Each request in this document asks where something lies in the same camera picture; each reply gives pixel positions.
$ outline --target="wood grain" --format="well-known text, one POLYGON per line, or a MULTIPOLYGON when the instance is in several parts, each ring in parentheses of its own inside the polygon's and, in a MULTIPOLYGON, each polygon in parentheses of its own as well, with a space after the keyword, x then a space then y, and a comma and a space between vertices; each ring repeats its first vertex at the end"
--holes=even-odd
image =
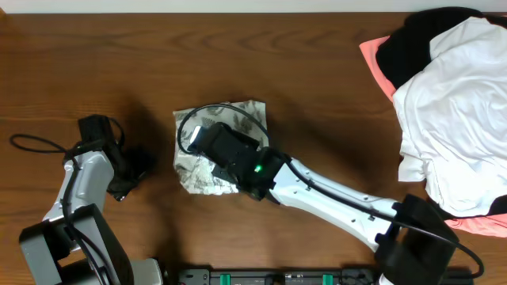
MULTIPOLYGON (((61 157, 13 149, 15 132, 64 146, 76 119, 115 116, 160 165, 105 218, 131 258, 217 268, 372 264, 351 235, 303 211, 242 195, 191 196, 172 169, 172 111, 220 101, 267 104, 275 144, 343 184, 423 196, 397 182, 401 131, 358 45, 404 13, 13 15, 0 26, 0 284, 32 284, 17 244, 63 180, 61 157)), ((504 284, 505 240, 457 232, 504 284)), ((454 265, 474 264, 457 253, 454 265)))

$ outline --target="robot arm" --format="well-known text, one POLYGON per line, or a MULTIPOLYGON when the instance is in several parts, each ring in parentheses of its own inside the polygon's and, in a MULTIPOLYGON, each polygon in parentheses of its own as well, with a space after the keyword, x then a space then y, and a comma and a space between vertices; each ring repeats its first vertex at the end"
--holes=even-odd
POLYGON ((366 195, 318 175, 278 150, 258 147, 256 140, 215 123, 209 129, 196 127, 188 151, 214 162, 216 177, 236 184, 254 199, 268 198, 308 211, 361 240, 375 253, 383 273, 378 284, 441 283, 454 246, 417 230, 407 230, 398 241, 396 225, 401 223, 458 241, 424 200, 408 195, 398 203, 366 195))
MULTIPOLYGON (((392 199, 365 195, 364 193, 352 190, 318 175, 295 159, 292 160, 292 165, 308 180, 314 181, 314 183, 328 191, 332 196, 340 196, 352 203, 360 204, 391 217, 396 215, 396 211, 392 208, 396 201, 392 199)), ((278 202, 284 206, 305 210, 331 222, 361 240, 373 252, 379 246, 375 241, 376 235, 385 234, 391 226, 391 223, 388 221, 372 217, 363 211, 337 202, 334 199, 330 199, 329 196, 311 189, 287 165, 281 167, 275 176, 274 182, 275 186, 269 191, 278 202)))
POLYGON ((106 193, 121 201, 141 179, 153 160, 140 148, 122 151, 113 138, 109 119, 90 116, 79 120, 82 141, 68 155, 65 178, 58 197, 41 223, 30 226, 20 235, 21 250, 36 284, 106 284, 162 285, 162 271, 154 259, 129 260, 127 254, 102 217, 106 193), (68 201, 63 201, 69 191, 68 201), (70 251, 80 250, 63 217, 63 203, 70 205, 72 226, 82 233, 83 244, 97 268, 93 272, 87 261, 61 267, 58 260, 70 251))

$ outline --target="black cable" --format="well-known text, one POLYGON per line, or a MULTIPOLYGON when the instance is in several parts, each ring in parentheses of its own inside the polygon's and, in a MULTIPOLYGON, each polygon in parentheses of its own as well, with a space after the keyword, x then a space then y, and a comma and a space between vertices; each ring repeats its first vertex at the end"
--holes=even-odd
POLYGON ((124 144, 125 144, 124 129, 121 127, 120 123, 118 123, 118 121, 115 118, 108 117, 108 119, 110 121, 112 121, 118 127, 118 129, 120 130, 121 135, 120 135, 120 140, 118 141, 117 145, 121 149, 122 147, 124 147, 124 144))
POLYGON ((199 107, 199 108, 195 108, 193 109, 192 111, 190 111, 184 118, 183 120, 181 120, 181 123, 180 123, 180 127, 177 129, 177 134, 176 134, 176 140, 177 140, 177 144, 180 148, 181 151, 183 151, 184 153, 186 154, 193 154, 192 151, 188 151, 186 150, 184 147, 183 147, 183 144, 181 143, 181 133, 183 132, 183 126, 185 126, 185 123, 190 119, 190 117, 199 112, 200 110, 202 109, 205 109, 205 108, 212 108, 212 107, 224 107, 224 108, 229 108, 231 110, 234 110, 242 115, 244 115, 245 117, 247 117, 252 123, 256 124, 260 129, 261 131, 264 133, 264 135, 269 139, 269 135, 268 135, 268 130, 266 130, 266 128, 262 125, 262 123, 260 123, 257 119, 255 119, 252 115, 250 115, 247 111, 243 110, 243 109, 240 109, 238 107, 235 107, 235 106, 232 106, 232 105, 229 105, 229 104, 222 104, 222 103, 217 103, 217 104, 209 104, 209 105, 205 105, 205 106, 202 106, 202 107, 199 107))
MULTIPOLYGON (((244 110, 241 110, 240 108, 236 108, 236 107, 228 105, 228 104, 210 104, 210 105, 205 105, 203 107, 199 107, 199 108, 193 109, 181 121, 180 127, 177 130, 176 140, 177 140, 177 144, 178 144, 180 150, 183 151, 184 153, 186 153, 186 154, 194 154, 193 152, 186 150, 183 147, 182 143, 181 143, 181 133, 183 131, 183 126, 185 125, 186 121, 189 120, 189 118, 193 114, 195 114, 196 112, 199 112, 200 110, 202 110, 204 108, 210 108, 210 107, 230 108, 232 110, 235 110, 236 112, 239 112, 239 113, 243 114, 249 120, 251 120, 254 124, 256 124, 262 130, 262 132, 264 132, 264 134, 266 135, 266 137, 269 138, 268 131, 264 128, 264 126, 262 126, 262 124, 258 120, 256 120, 253 116, 251 116, 249 113, 245 112, 244 110)), ((481 258, 479 256, 477 256, 477 254, 475 254, 473 251, 471 251, 466 246, 460 244, 457 241, 452 241, 452 240, 450 240, 450 239, 448 239, 446 237, 442 237, 442 236, 440 236, 438 234, 434 234, 432 232, 429 232, 427 230, 423 230, 423 229, 418 228, 416 226, 411 226, 411 225, 406 224, 404 222, 396 221, 393 217, 388 216, 388 215, 384 215, 382 213, 379 213, 378 211, 376 211, 374 209, 370 209, 368 207, 364 207, 364 206, 361 206, 361 205, 356 204, 354 202, 348 201, 348 200, 346 200, 344 198, 341 198, 339 196, 332 195, 331 193, 329 193, 328 191, 320 188, 313 181, 307 179, 301 173, 299 173, 299 171, 292 164, 292 159, 291 159, 290 156, 288 156, 287 154, 281 153, 281 152, 278 152, 278 154, 285 161, 285 163, 287 164, 288 168, 294 173, 294 175, 296 175, 304 184, 308 185, 310 188, 315 189, 317 192, 319 192, 319 193, 321 193, 321 194, 323 194, 325 196, 328 196, 329 198, 331 198, 333 200, 336 200, 336 201, 338 201, 340 203, 343 203, 343 204, 345 204, 345 205, 347 205, 349 207, 352 207, 352 208, 354 208, 354 209, 356 209, 358 211, 363 211, 364 213, 367 213, 367 214, 369 214, 369 215, 371 215, 373 217, 376 217, 376 218, 383 219, 383 220, 386 220, 388 222, 391 222, 392 224, 394 224, 396 226, 404 227, 404 228, 407 228, 407 229, 410 229, 410 230, 415 230, 415 231, 417 231, 417 232, 419 232, 421 234, 427 235, 427 236, 429 236, 431 238, 435 238, 435 239, 437 239, 439 241, 443 241, 443 242, 445 242, 445 243, 447 243, 449 245, 452 245, 453 247, 455 247, 457 249, 460 249, 464 253, 466 253, 469 257, 471 257, 477 263, 477 265, 478 265, 478 271, 476 273, 474 273, 474 274, 471 274, 470 276, 460 276, 460 277, 456 277, 456 279, 476 279, 476 278, 478 278, 478 277, 480 277, 480 276, 482 276, 484 274, 485 268, 484 268, 484 263, 482 262, 481 258)))
MULTIPOLYGON (((47 139, 37 137, 35 135, 15 134, 10 137, 9 141, 14 147, 16 147, 20 150, 35 152, 35 153, 39 153, 39 154, 54 154, 54 153, 63 153, 65 155, 69 154, 69 152, 65 148, 60 146, 59 144, 52 142, 50 140, 47 140, 47 139), (16 142, 16 139, 18 139, 18 138, 32 139, 32 140, 36 140, 36 141, 39 141, 42 143, 47 143, 47 144, 53 146, 54 148, 56 148, 56 150, 37 150, 37 149, 25 147, 25 146, 22 146, 16 142)), ((92 248, 94 248, 95 252, 102 259, 102 262, 104 263, 104 265, 107 266, 104 256, 101 254, 100 251, 97 251, 98 247, 85 234, 83 234, 80 230, 78 230, 74 227, 74 223, 73 223, 71 217, 69 216, 69 214, 70 214, 69 199, 70 199, 70 195, 71 195, 71 189, 74 186, 76 177, 78 176, 78 172, 81 170, 79 168, 78 162, 74 156, 71 156, 71 160, 72 160, 72 167, 74 170, 71 174, 71 178, 70 178, 69 182, 67 183, 67 186, 65 188, 65 192, 63 193, 63 198, 60 200, 60 203, 62 204, 63 221, 64 221, 65 225, 67 226, 67 229, 69 229, 71 236, 78 243, 79 247, 81 247, 81 250, 85 254, 86 259, 89 261, 90 266, 93 269, 93 273, 97 277, 100 285, 106 285, 107 283, 105 282, 104 276, 101 274, 101 270, 98 267, 97 262, 93 258, 90 250, 88 249, 88 247, 84 243, 83 239, 86 239, 86 243, 88 243, 92 248)))
POLYGON ((482 276, 484 274, 484 271, 485 271, 485 268, 484 268, 484 263, 482 262, 481 258, 479 256, 477 256, 477 254, 475 254, 473 251, 471 251, 469 248, 467 248, 466 246, 460 244, 459 242, 457 241, 452 241, 446 237, 442 237, 438 234, 434 234, 432 232, 429 232, 427 230, 423 230, 421 228, 418 228, 416 226, 411 226, 407 223, 404 223, 404 222, 400 222, 400 221, 396 221, 393 217, 389 216, 389 215, 385 215, 385 214, 382 214, 382 213, 379 213, 378 211, 376 211, 375 209, 371 209, 371 208, 368 208, 368 207, 365 207, 365 206, 362 206, 362 205, 359 205, 359 204, 356 204, 354 202, 351 202, 345 198, 342 198, 340 196, 335 196, 331 193, 329 193, 328 191, 326 191, 325 189, 322 189, 320 188, 316 183, 314 183, 312 180, 309 180, 307 179, 305 176, 303 176, 303 174, 301 174, 298 169, 295 168, 295 166, 292 164, 292 159, 287 155, 287 154, 283 154, 283 153, 279 153, 279 156, 282 157, 282 159, 284 159, 285 161, 285 164, 287 164, 288 168, 294 173, 294 175, 296 177, 298 177, 304 184, 308 185, 310 188, 313 188, 315 189, 317 192, 333 199, 333 200, 336 200, 340 203, 343 203, 349 207, 352 207, 358 211, 362 211, 366 214, 369 214, 373 217, 376 217, 376 218, 379 218, 379 219, 383 219, 383 220, 386 220, 388 222, 391 222, 392 224, 396 225, 396 226, 400 226, 400 227, 403 227, 403 228, 407 228, 407 229, 410 229, 410 230, 415 230, 421 234, 425 234, 431 238, 435 238, 439 241, 443 241, 445 243, 447 243, 448 245, 452 245, 453 247, 457 248, 457 249, 460 249, 461 251, 463 251, 464 253, 466 253, 469 257, 471 257, 478 265, 478 271, 474 274, 471 274, 470 276, 460 276, 460 277, 456 277, 456 279, 476 279, 480 276, 482 276))

